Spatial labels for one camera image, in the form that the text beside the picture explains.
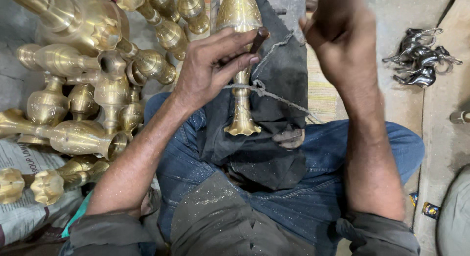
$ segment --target jeans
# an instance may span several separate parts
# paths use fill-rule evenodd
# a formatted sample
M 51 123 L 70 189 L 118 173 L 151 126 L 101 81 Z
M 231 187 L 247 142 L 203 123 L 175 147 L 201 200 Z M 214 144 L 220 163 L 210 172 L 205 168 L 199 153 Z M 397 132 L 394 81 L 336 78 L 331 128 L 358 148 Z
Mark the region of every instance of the jeans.
M 150 98 L 144 112 L 145 124 L 169 95 L 160 93 Z M 343 164 L 348 123 L 342 120 L 307 125 L 300 146 L 306 157 L 307 174 L 294 189 L 248 193 L 233 186 L 253 209 L 314 245 L 319 255 L 334 256 L 341 239 L 335 223 L 346 209 Z M 214 172 L 221 172 L 215 164 L 199 158 L 196 133 L 205 124 L 201 108 L 176 131 L 158 164 L 156 174 L 162 192 L 158 224 L 166 241 L 170 241 L 173 212 L 182 198 Z M 424 143 L 398 124 L 387 122 L 386 128 L 404 184 L 420 166 Z

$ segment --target gray shirt sleeve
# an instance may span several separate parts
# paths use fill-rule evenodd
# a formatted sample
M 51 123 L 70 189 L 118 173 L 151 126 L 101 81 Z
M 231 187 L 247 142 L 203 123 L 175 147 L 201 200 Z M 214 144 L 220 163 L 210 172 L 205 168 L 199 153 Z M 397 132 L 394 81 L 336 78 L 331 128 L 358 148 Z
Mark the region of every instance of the gray shirt sleeve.
M 353 256 L 418 256 L 420 247 L 408 226 L 377 215 L 348 212 L 336 225 L 337 232 L 351 241 Z
M 83 216 L 70 231 L 73 256 L 140 256 L 152 242 L 140 221 L 127 214 Z

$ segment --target newspaper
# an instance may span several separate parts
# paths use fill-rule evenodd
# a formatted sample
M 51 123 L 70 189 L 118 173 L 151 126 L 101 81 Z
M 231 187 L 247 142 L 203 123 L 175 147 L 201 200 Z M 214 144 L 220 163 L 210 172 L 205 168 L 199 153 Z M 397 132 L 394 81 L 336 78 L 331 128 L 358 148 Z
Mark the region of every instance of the newspaper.
M 0 140 L 0 169 L 15 168 L 22 174 L 37 174 L 64 164 L 62 157 L 50 147 L 19 144 L 15 139 Z M 34 200 L 31 189 L 24 189 L 17 202 L 0 204 L 0 247 L 23 240 L 38 230 L 46 241 L 60 239 L 63 228 L 82 201 L 80 189 L 75 188 L 64 193 L 55 204 L 45 206 Z

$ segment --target man's left hand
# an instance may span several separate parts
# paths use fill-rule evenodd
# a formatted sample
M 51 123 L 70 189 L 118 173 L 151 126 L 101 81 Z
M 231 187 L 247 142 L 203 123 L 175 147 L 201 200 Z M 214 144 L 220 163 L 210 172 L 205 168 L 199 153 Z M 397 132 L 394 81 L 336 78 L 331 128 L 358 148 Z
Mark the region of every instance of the man's left hand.
M 245 47 L 253 43 L 256 33 L 256 30 L 238 33 L 233 28 L 225 28 L 191 42 L 172 93 L 175 101 L 196 111 L 214 99 L 235 74 L 258 63 L 261 56 L 249 54 Z

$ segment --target brass pieces pile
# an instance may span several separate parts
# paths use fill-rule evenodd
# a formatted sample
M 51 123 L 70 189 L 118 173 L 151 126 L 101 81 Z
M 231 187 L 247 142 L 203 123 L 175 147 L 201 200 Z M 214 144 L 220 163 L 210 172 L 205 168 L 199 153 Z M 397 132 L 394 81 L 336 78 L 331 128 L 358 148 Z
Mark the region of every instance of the brass pieces pile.
M 73 157 L 56 170 L 44 170 L 36 175 L 22 175 L 17 169 L 0 170 L 0 203 L 18 201 L 24 188 L 31 188 L 34 199 L 44 205 L 54 204 L 64 190 L 96 182 L 109 167 L 105 159 L 94 155 Z
M 26 115 L 14 108 L 0 112 L 0 139 L 21 134 L 18 142 L 73 158 L 36 175 L 0 170 L 0 203 L 17 201 L 30 187 L 38 202 L 50 205 L 64 190 L 99 180 L 142 129 L 139 94 L 147 80 L 175 80 L 176 69 L 163 55 L 129 40 L 124 10 L 139 12 L 162 48 L 181 61 L 189 41 L 177 24 L 180 17 L 197 34 L 208 30 L 209 19 L 204 0 L 13 1 L 39 17 L 36 44 L 19 47 L 16 56 L 24 67 L 44 72 L 46 87 L 31 94 Z M 64 85 L 74 85 L 67 96 Z M 103 124 L 89 120 L 100 107 Z

